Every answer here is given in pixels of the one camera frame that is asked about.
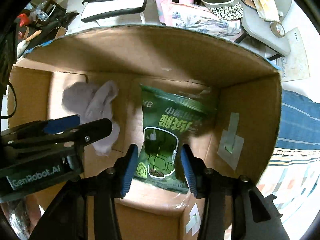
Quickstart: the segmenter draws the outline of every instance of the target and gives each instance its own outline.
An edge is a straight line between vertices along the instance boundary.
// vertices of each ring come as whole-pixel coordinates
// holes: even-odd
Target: tools
[[[42,31],[36,31],[34,34],[32,34],[30,37],[26,38],[25,40],[21,41],[18,43],[18,49],[17,49],[17,57],[21,57],[23,52],[26,50],[28,47],[30,41],[38,36]]]

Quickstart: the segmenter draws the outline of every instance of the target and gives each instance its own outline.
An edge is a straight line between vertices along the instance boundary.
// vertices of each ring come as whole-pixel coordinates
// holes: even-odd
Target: striped cloth
[[[283,214],[281,221],[290,222],[317,187],[319,174],[320,104],[283,90],[276,147],[257,188],[265,197],[277,196],[273,203]],[[231,239],[231,227],[225,231],[224,240]]]

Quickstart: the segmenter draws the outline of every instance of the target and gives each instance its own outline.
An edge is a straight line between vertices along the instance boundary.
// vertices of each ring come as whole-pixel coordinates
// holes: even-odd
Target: red object
[[[23,25],[29,25],[30,20],[25,13],[18,15],[18,18],[20,18],[20,24],[19,24],[20,27],[22,27]]]

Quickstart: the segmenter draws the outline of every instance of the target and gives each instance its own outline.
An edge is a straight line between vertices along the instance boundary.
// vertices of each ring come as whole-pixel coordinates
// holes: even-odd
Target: cardboard box
[[[10,80],[18,108],[9,120],[10,127],[45,120],[52,111],[61,110],[60,99],[52,98],[61,98],[65,85],[78,77],[55,72],[78,74],[80,80],[87,78],[99,85],[114,80],[119,86],[119,95],[112,103],[114,119],[121,127],[119,138],[109,157],[97,156],[92,146],[86,147],[84,177],[113,166],[130,143],[141,147],[139,83],[185,95],[210,91],[212,105],[218,105],[215,123],[189,143],[207,167],[222,175],[237,178],[245,174],[257,182],[273,152],[280,119],[280,77],[264,58],[237,44],[201,33],[145,25],[99,28],[54,40],[35,48],[13,68]],[[13,101],[10,93],[8,112],[14,107]],[[235,169],[217,154],[231,113],[239,113],[236,134],[244,139]],[[36,193],[39,204],[47,208],[61,187]],[[196,239],[197,233],[185,233],[195,203],[202,214],[203,200],[134,181],[126,198],[116,203],[122,238]],[[230,198],[226,205],[227,228],[231,222]],[[94,239],[92,208],[89,198],[89,239]]]

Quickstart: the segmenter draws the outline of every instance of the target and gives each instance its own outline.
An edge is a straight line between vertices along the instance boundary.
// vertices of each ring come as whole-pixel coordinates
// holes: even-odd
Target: green circular logo
[[[144,165],[144,163],[139,163],[138,164],[138,167],[137,167],[137,175],[139,177],[142,177],[142,178],[147,178],[147,167]]]

